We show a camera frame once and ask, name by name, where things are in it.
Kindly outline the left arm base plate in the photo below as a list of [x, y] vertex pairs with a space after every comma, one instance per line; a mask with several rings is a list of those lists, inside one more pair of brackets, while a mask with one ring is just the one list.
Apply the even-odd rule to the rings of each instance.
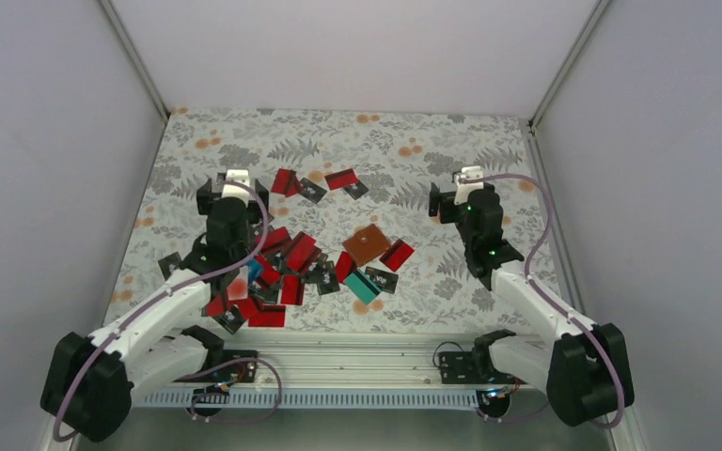
[[212, 382], [212, 383], [251, 383], [255, 381], [259, 357], [256, 350], [224, 350], [223, 355], [212, 363], [207, 363], [199, 377], [186, 377], [176, 382]]

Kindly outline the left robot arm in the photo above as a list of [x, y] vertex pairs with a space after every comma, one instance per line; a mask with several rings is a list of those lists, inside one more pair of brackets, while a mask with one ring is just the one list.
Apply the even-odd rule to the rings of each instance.
[[135, 403], [176, 381], [228, 381], [225, 342], [200, 325], [207, 312], [229, 312], [248, 294], [248, 264], [268, 233], [268, 197], [245, 169], [229, 169], [196, 192], [206, 230], [144, 301], [89, 334], [55, 346], [40, 398], [53, 416], [53, 438], [111, 436]]

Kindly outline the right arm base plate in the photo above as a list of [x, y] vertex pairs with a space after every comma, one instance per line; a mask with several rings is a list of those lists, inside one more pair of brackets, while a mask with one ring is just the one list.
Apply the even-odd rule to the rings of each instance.
[[513, 384], [513, 376], [494, 369], [480, 369], [470, 352], [443, 351], [435, 357], [441, 382], [446, 385]]

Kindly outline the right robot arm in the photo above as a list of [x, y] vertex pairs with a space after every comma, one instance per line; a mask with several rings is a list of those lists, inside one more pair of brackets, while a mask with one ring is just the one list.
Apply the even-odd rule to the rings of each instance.
[[524, 382], [544, 393], [568, 426], [618, 426], [635, 401], [622, 331], [580, 314], [532, 275], [531, 257], [504, 236], [504, 211], [494, 186], [460, 183], [456, 191], [443, 192], [432, 185], [429, 215], [456, 226], [471, 275], [508, 302], [537, 334], [529, 338], [502, 329], [480, 335], [463, 354], [472, 372], [440, 364], [443, 380]]

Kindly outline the brown leather card holder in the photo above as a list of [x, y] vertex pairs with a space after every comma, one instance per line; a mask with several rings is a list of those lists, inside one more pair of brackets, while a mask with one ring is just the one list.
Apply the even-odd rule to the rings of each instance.
[[384, 254], [391, 247], [391, 240], [377, 225], [372, 224], [355, 232], [342, 245], [353, 262], [363, 267]]

